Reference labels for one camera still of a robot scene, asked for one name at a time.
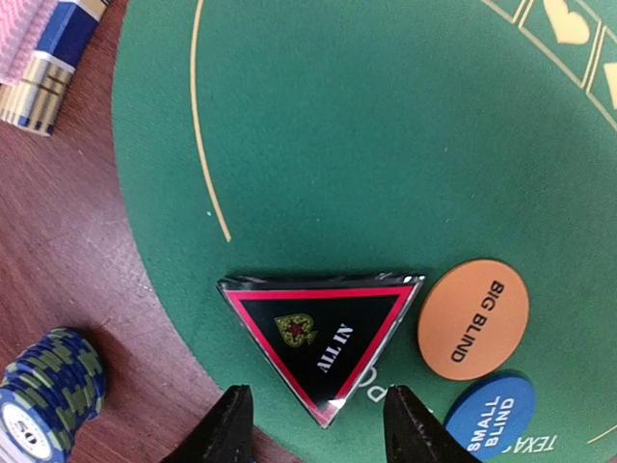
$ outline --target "poker chip stack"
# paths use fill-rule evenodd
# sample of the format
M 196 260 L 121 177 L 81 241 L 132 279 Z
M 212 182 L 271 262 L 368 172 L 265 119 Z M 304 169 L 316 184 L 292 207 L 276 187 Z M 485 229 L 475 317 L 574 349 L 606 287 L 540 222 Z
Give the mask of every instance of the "poker chip stack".
M 78 333 L 60 328 L 28 347 L 0 384 L 0 423 L 25 461 L 68 461 L 75 435 L 102 409 L 100 357 Z

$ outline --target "gold line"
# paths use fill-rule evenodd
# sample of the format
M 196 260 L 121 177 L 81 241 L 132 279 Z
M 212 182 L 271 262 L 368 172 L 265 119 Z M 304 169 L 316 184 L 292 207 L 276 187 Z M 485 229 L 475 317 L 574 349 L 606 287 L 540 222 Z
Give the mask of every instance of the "gold line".
M 591 75 L 589 76 L 589 85 L 587 85 L 587 94 L 591 92 L 591 88 L 594 86 L 594 82 L 596 81 L 596 75 L 598 74 L 598 66 L 600 65 L 600 60 L 602 59 L 602 50 L 604 49 L 604 39 L 606 39 L 606 26 L 604 26 L 602 30 L 602 36 L 600 37 L 600 43 L 598 44 L 598 58 L 594 63 L 593 70 L 591 71 Z
M 581 88 L 583 88 L 585 84 L 587 83 L 587 77 L 589 76 L 589 71 L 591 70 L 591 67 L 594 64 L 594 58 L 596 58 L 596 60 L 600 60 L 602 49 L 600 49 L 601 50 L 600 53 L 596 55 L 596 51 L 597 51 L 596 47 L 598 46 L 598 40 L 600 39 L 601 30 L 602 30 L 602 22 L 598 22 L 598 30 L 596 31 L 596 37 L 594 38 L 594 44 L 591 47 L 591 56 L 589 57 L 589 63 L 587 63 L 587 69 L 585 70 L 585 75 L 582 78 L 582 85 L 580 86 Z
M 514 13 L 514 17 L 512 18 L 512 24 L 517 22 L 519 20 L 519 17 L 521 17 L 521 13 L 523 12 L 523 7 L 526 1 L 527 0 L 523 0 L 521 4 L 519 5 L 519 7 L 517 8 L 517 12 Z
M 522 28 L 521 32 L 523 34 L 526 35 L 526 37 L 528 39 L 530 39 L 534 45 L 536 45 L 538 48 L 540 48 L 540 50 L 542 50 L 544 52 L 545 55 L 547 55 L 556 65 L 559 66 L 559 68 L 561 68 L 561 70 L 563 70 L 566 75 L 568 77 L 570 77 L 570 79 L 577 84 L 577 86 L 579 88 L 582 88 L 582 82 L 580 82 L 580 80 L 578 80 L 578 77 L 575 76 L 575 74 L 566 66 L 563 64 L 563 62 L 557 58 L 557 56 L 550 51 L 546 45 L 544 45 L 543 43 L 541 43 L 533 34 L 531 34 L 529 31 L 527 31 L 526 29 Z
M 610 429 L 608 429 L 606 432 L 603 432 L 601 435 L 599 435 L 598 437 L 594 437 L 591 441 L 589 441 L 587 444 L 593 444 L 594 442 L 599 441 L 600 439 L 602 439 L 602 437 L 606 437 L 608 434 L 610 434 L 613 431 L 617 431 L 617 425 L 611 427 Z
M 617 132 L 617 122 L 613 119 L 610 113 L 606 111 L 606 108 L 604 108 L 604 106 L 598 101 L 598 99 L 593 94 L 588 94 L 587 97 L 591 99 L 592 103 L 596 105 L 596 107 L 600 110 L 600 112 L 606 118 L 608 123 L 610 123 L 615 129 L 615 131 Z
M 583 0 L 577 0 L 577 3 L 579 5 L 581 5 L 581 7 L 586 10 L 589 14 L 591 14 L 591 16 L 598 22 L 601 22 L 602 20 L 600 19 L 600 17 L 596 14 L 596 12 L 594 12 L 591 8 L 589 8 L 589 6 L 583 2 Z
M 487 7 L 489 7 L 491 10 L 493 10 L 495 13 L 499 14 L 502 18 L 504 18 L 510 24 L 514 24 L 516 22 L 510 14 L 506 13 L 504 10 L 498 7 L 491 0 L 480 0 L 480 1 L 484 3 Z
M 524 11 L 523 18 L 521 19 L 521 22 L 519 23 L 519 29 L 521 29 L 521 31 L 523 30 L 524 22 L 527 21 L 527 17 L 529 16 L 529 12 L 531 12 L 531 7 L 533 7 L 533 4 L 535 3 L 535 1 L 536 0 L 531 0 L 529 2 L 529 5 L 527 5 L 527 9 Z
M 210 170 L 208 169 L 208 161 L 205 156 L 205 148 L 203 147 L 203 137 L 201 136 L 201 123 L 200 123 L 200 111 L 198 109 L 197 100 L 197 44 L 200 36 L 200 23 L 201 12 L 203 11 L 203 0 L 199 0 L 197 4 L 197 10 L 195 11 L 195 23 L 193 24 L 193 38 L 191 38 L 191 106 L 193 109 L 193 126 L 195 128 L 195 138 L 197 140 L 197 149 L 200 153 L 201 169 L 203 170 L 203 177 L 205 178 L 205 184 L 208 187 L 208 193 L 210 194 L 210 200 L 212 206 L 216 211 L 216 216 L 219 219 L 221 230 L 225 235 L 225 239 L 228 243 L 231 241 L 231 233 L 229 233 L 228 225 L 225 222 L 225 216 L 223 210 L 219 205 L 219 200 L 216 197 L 216 191 L 214 191 L 214 184 L 212 183 L 212 177 L 210 176 Z

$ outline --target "red border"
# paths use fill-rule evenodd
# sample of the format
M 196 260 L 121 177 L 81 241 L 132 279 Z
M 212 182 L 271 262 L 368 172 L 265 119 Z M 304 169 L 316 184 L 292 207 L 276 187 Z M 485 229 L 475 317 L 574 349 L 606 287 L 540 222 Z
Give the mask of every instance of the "red border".
M 224 293 L 231 305 L 240 314 L 242 320 L 247 325 L 253 336 L 258 340 L 261 347 L 266 351 L 270 360 L 276 365 L 285 380 L 289 383 L 294 392 L 300 397 L 300 399 L 307 405 L 310 412 L 314 415 L 317 421 L 322 426 L 327 426 L 333 417 L 336 415 L 340 407 L 330 405 L 325 412 L 321 412 L 317 405 L 309 398 L 307 393 L 300 387 L 296 378 L 293 377 L 291 372 L 282 362 L 281 358 L 272 348 L 272 345 L 263 336 L 249 313 L 244 308 L 242 301 L 272 301 L 272 300 L 311 300 L 311 299 L 349 299 L 349 298 L 361 298 L 361 297 L 385 297 L 385 296 L 398 296 L 398 299 L 392 306 L 388 316 L 384 320 L 381 328 L 377 332 L 377 335 L 371 342 L 371 344 L 362 355 L 360 361 L 349 375 L 345 384 L 341 387 L 338 394 L 335 396 L 335 400 L 346 399 L 349 393 L 352 391 L 354 384 L 360 379 L 360 375 L 368 367 L 375 352 L 382 346 L 386 336 L 393 323 L 401 314 L 405 305 L 413 293 L 417 285 L 407 286 L 388 286 L 388 287 L 362 287 L 362 288 L 343 288 L 343 289 L 294 289 L 294 290 L 264 290 L 264 291 L 242 291 L 242 290 L 225 290 Z

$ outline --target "poker chip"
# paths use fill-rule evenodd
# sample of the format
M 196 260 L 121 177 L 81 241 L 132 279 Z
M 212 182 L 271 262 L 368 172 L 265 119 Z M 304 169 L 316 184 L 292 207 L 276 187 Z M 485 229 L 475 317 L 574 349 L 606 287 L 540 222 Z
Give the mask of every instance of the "poker chip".
M 79 429 L 100 414 L 106 390 L 92 345 L 72 330 L 53 330 L 7 366 L 0 430 L 27 461 L 64 463 Z
M 481 381 L 450 411 L 445 429 L 480 461 L 498 456 L 527 430 L 536 410 L 531 383 L 503 374 Z
M 521 276 L 497 260 L 473 260 L 448 272 L 429 293 L 417 325 L 420 352 L 439 376 L 481 378 L 519 347 L 529 320 Z

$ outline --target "heart symbol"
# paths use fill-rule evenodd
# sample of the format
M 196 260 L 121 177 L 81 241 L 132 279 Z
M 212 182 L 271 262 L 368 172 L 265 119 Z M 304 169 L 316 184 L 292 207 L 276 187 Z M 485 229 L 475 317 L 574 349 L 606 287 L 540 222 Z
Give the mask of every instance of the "heart symbol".
M 544 8 L 558 43 L 585 45 L 589 41 L 591 32 L 587 21 L 570 11 L 566 0 L 544 0 Z

